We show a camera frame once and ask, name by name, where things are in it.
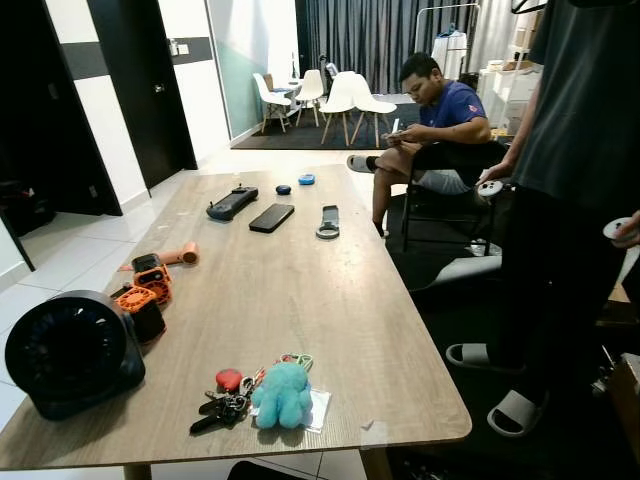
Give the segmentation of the standing person dark shirt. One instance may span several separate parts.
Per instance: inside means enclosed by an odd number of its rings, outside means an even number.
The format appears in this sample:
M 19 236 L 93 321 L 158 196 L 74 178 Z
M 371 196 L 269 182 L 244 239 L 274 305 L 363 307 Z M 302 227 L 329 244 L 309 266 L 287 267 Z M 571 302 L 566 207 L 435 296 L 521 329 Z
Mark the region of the standing person dark shirt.
M 602 314 L 626 244 L 602 229 L 635 218 L 640 156 L 640 0 L 548 0 L 530 58 L 538 90 L 502 163 L 515 196 L 502 243 L 506 317 L 488 343 L 518 390 L 549 396 Z

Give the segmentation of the white cabinet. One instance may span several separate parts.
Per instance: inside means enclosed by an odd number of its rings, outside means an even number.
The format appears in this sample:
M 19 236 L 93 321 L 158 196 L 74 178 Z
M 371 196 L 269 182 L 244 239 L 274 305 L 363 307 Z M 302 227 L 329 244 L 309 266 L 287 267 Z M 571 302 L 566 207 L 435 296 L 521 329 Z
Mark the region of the white cabinet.
M 520 70 L 481 70 L 477 74 L 477 93 L 490 127 L 515 133 L 524 119 L 532 93 L 538 90 L 540 78 L 538 64 Z

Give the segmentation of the grey slipper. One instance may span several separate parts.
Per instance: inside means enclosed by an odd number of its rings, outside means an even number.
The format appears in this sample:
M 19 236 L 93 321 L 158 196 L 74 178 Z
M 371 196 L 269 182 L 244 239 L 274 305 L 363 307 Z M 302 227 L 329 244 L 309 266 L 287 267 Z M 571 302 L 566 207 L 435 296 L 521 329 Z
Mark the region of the grey slipper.
M 477 370 L 500 370 L 494 365 L 489 355 L 488 344 L 485 343 L 458 343 L 445 348 L 445 361 L 457 367 Z
M 379 156 L 349 155 L 346 164 L 352 172 L 374 174 L 380 169 L 378 160 Z
M 529 399 L 518 390 L 509 390 L 506 397 L 486 413 L 486 422 L 500 436 L 521 438 L 536 428 L 548 401 L 549 396 Z

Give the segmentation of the clothes rack with white garment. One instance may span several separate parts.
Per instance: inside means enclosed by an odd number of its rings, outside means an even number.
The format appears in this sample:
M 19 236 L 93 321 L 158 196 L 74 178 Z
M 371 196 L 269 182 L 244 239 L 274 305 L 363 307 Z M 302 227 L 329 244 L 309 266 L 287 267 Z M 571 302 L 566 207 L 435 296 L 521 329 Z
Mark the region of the clothes rack with white garment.
M 479 0 L 438 0 L 413 15 L 413 52 L 425 52 L 456 81 L 466 72 L 471 36 L 479 14 Z

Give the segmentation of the white dining chair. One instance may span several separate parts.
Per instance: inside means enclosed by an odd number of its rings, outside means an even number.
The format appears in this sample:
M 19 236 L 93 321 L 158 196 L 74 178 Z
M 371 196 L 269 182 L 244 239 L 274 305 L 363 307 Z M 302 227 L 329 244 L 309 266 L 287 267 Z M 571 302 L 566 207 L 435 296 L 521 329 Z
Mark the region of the white dining chair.
M 329 134 L 337 132 L 334 124 L 342 128 L 342 138 L 349 145 L 349 111 L 355 109 L 355 95 L 362 77 L 351 70 L 334 77 L 328 96 L 317 104 L 316 113 L 324 119 L 320 145 L 325 145 Z
M 323 73 L 319 69 L 307 70 L 303 74 L 300 91 L 294 96 L 294 100 L 300 104 L 302 109 L 311 111 L 316 125 L 319 125 L 319 109 L 323 104 L 324 95 Z
M 396 105 L 393 102 L 376 99 L 372 95 L 371 88 L 365 77 L 358 73 L 353 73 L 352 102 L 355 109 L 358 110 L 358 115 L 355 129 L 349 136 L 349 141 L 355 142 L 358 134 L 364 128 L 364 124 L 369 123 L 372 128 L 374 146 L 379 147 L 381 138 L 383 138 L 381 133 L 383 131 L 390 133 L 396 129 L 388 122 L 388 115 L 396 111 Z
M 259 133 L 264 134 L 271 122 L 278 123 L 280 131 L 287 132 L 288 125 L 291 123 L 289 115 L 293 109 L 293 101 L 285 93 L 271 90 L 262 74 L 253 73 L 253 81 L 256 83 L 262 104 L 262 122 Z

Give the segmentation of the dark rug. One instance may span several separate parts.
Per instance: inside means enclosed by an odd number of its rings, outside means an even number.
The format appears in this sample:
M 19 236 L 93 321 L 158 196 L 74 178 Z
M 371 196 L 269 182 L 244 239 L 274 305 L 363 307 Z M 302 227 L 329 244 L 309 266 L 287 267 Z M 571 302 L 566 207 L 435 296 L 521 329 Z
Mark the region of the dark rug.
M 381 150 L 387 142 L 381 134 L 388 133 L 393 125 L 415 123 L 419 119 L 419 108 L 412 104 L 396 104 L 396 110 L 387 115 L 353 109 L 329 120 L 320 115 L 315 123 L 306 113 L 303 125 L 288 125 L 280 128 L 279 122 L 271 120 L 264 131 L 252 129 L 251 136 L 233 143 L 238 150 Z

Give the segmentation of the green carabiner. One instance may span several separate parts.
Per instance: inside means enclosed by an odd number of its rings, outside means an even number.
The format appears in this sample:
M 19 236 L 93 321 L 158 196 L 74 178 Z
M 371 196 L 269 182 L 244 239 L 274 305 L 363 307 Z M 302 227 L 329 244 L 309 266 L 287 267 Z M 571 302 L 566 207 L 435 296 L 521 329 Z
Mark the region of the green carabiner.
M 305 369 L 307 372 L 314 366 L 314 357 L 311 355 L 300 355 L 300 353 L 284 353 L 280 356 L 278 362 L 285 362 L 285 364 L 297 364 Z

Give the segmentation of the white paper card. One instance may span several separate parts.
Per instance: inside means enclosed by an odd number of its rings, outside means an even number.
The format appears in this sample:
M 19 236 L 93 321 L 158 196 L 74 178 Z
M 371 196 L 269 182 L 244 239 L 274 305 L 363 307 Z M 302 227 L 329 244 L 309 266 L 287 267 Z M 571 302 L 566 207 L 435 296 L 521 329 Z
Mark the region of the white paper card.
M 324 428 L 332 393 L 310 388 L 307 389 L 307 396 L 308 399 L 298 401 L 291 393 L 282 394 L 271 402 L 262 403 L 271 407 L 273 415 L 270 415 L 270 419 L 275 420 L 273 424 L 266 425 L 266 428 L 302 429 L 308 433 L 320 433 Z

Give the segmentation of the black handheld console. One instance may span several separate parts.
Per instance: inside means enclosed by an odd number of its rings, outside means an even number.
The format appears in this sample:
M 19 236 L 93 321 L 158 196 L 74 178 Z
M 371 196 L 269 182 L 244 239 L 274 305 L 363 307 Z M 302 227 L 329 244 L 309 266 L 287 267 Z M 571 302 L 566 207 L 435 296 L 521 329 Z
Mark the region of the black handheld console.
M 237 186 L 229 195 L 221 198 L 215 204 L 210 204 L 206 214 L 216 221 L 232 221 L 239 211 L 259 197 L 259 189 L 256 187 Z

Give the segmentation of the red key fob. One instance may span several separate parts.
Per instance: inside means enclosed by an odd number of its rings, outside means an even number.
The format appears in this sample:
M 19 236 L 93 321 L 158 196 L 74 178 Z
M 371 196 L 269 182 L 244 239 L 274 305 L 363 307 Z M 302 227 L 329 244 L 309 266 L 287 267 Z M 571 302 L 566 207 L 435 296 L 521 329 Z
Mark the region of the red key fob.
M 216 393 L 238 394 L 244 375 L 236 369 L 223 369 L 215 374 Z

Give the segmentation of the black key bunch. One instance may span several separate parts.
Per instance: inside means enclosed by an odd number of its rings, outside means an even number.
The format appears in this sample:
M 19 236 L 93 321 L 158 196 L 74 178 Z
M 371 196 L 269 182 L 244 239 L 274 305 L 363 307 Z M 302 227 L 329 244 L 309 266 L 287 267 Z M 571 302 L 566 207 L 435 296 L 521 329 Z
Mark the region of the black key bunch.
M 189 426 L 189 435 L 196 436 L 214 428 L 230 428 L 241 421 L 247 411 L 250 398 L 247 388 L 239 387 L 229 392 L 206 392 L 207 401 L 198 407 L 202 419 Z

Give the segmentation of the orange black square device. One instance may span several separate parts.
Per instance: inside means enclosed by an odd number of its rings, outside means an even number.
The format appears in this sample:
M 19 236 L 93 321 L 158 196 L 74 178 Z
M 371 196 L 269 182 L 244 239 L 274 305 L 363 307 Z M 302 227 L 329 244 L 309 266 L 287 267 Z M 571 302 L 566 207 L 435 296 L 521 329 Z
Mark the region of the orange black square device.
M 166 323 L 159 297 L 138 285 L 123 285 L 110 294 L 111 300 L 131 315 L 134 334 L 142 346 L 151 346 L 165 333 Z

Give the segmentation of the black door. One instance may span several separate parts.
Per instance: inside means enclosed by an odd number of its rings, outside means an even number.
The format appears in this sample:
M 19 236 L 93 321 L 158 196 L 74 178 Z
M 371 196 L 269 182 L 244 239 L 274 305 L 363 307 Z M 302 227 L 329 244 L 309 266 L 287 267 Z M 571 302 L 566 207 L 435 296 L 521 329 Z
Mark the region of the black door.
M 197 168 L 157 0 L 87 0 L 148 189 Z

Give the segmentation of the black bag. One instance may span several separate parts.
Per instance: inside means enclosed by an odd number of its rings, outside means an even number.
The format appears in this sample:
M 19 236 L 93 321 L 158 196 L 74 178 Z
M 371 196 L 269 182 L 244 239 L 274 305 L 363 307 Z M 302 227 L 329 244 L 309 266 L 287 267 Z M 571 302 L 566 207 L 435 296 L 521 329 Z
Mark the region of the black bag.
M 49 197 L 20 180 L 0 180 L 0 212 L 17 236 L 44 227 L 58 215 Z

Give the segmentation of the teal plush keychain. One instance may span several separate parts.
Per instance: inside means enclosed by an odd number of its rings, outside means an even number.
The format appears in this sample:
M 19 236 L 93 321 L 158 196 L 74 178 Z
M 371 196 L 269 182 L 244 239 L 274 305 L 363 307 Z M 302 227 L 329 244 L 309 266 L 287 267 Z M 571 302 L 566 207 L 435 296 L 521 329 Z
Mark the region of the teal plush keychain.
M 297 362 L 279 362 L 265 372 L 252 394 L 259 429 L 293 429 L 305 425 L 312 407 L 308 371 Z

